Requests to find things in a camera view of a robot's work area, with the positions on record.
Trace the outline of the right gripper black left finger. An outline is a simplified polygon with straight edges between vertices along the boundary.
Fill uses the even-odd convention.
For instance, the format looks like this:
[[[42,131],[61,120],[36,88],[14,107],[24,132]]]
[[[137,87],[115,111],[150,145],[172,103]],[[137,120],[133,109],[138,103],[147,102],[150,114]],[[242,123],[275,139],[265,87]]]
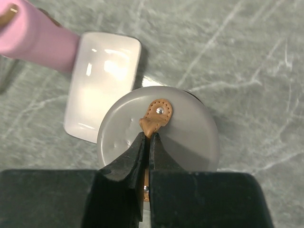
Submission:
[[[0,173],[3,228],[137,228],[143,219],[145,135],[100,170]]]

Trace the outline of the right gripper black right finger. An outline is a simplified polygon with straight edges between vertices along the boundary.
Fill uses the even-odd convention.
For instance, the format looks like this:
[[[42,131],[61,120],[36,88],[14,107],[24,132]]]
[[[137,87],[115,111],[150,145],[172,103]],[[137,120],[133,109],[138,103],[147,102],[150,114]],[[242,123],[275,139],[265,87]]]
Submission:
[[[263,191],[248,173],[185,171],[150,141],[149,197],[153,228],[271,228]]]

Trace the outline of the grey round lid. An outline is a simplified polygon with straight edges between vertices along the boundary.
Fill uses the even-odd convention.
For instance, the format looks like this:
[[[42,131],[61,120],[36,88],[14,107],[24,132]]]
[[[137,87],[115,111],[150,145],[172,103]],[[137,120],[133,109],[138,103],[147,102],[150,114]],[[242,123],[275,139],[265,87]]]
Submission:
[[[97,137],[98,156],[107,166],[139,133],[145,135],[143,204],[149,197],[150,141],[160,135],[166,152],[185,171],[215,171],[219,134],[205,105],[189,92],[166,86],[134,90],[105,115]]]

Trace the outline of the white rectangular plate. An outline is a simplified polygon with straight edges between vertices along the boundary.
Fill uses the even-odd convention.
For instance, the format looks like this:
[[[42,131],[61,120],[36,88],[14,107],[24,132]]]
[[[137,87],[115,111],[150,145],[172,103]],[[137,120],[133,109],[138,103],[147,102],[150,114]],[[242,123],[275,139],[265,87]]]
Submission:
[[[66,102],[67,134],[97,142],[108,110],[134,87],[141,50],[140,41],[129,36],[105,32],[81,36]]]

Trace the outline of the pink cylindrical container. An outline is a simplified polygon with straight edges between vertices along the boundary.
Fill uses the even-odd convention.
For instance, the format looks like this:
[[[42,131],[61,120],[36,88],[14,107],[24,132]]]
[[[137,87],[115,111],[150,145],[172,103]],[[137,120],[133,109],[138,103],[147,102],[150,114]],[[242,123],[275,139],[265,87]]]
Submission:
[[[0,54],[56,71],[72,72],[80,37],[60,26],[30,2],[27,16],[29,23],[24,40],[14,49]]]

